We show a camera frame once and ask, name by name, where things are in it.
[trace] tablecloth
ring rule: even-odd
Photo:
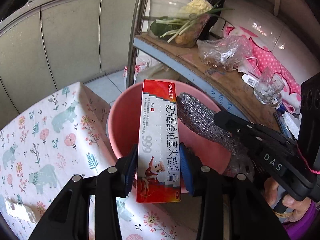
[[[39,220],[74,174],[98,175],[116,157],[106,135],[110,105],[77,82],[44,98],[0,131],[0,211],[20,240],[36,224],[9,216],[5,199],[30,207]],[[176,224],[154,204],[135,202],[135,189],[117,198],[124,240],[194,239],[196,233]],[[89,239],[94,240],[94,196]]]

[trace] pink bucket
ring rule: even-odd
[[[206,105],[209,109],[219,112],[219,107],[203,92],[185,83],[174,82],[176,95],[182,92],[189,93]],[[135,84],[125,90],[115,101],[109,114],[109,139],[116,157],[119,159],[129,154],[132,145],[138,143],[141,97],[143,83]],[[203,165],[207,165],[222,174],[228,166],[230,152],[218,143],[209,141],[192,132],[180,120],[178,120],[179,140],[187,147],[191,147],[201,159]],[[184,184],[181,184],[181,192],[187,192]]]

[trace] black bowl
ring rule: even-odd
[[[12,4],[4,15],[3,19],[6,19],[9,15],[13,14],[15,11],[19,10],[27,4],[28,0],[13,0]]]

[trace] red string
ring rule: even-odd
[[[315,171],[315,170],[313,170],[313,169],[311,169],[311,168],[309,167],[309,164],[308,164],[307,160],[303,157],[303,155],[302,155],[302,153],[301,153],[301,151],[300,151],[300,149],[299,149],[298,146],[297,146],[297,148],[298,148],[298,153],[300,154],[301,158],[304,160],[304,162],[305,162],[305,164],[307,165],[307,167],[309,168],[309,170],[310,170],[312,173],[314,173],[314,174],[320,174],[320,171]]]

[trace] shelf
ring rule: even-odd
[[[241,79],[242,74],[237,71],[220,73],[203,64],[197,47],[176,47],[146,33],[137,35],[133,45],[193,82],[231,113],[279,131],[273,116],[275,109],[255,98],[253,89]]]

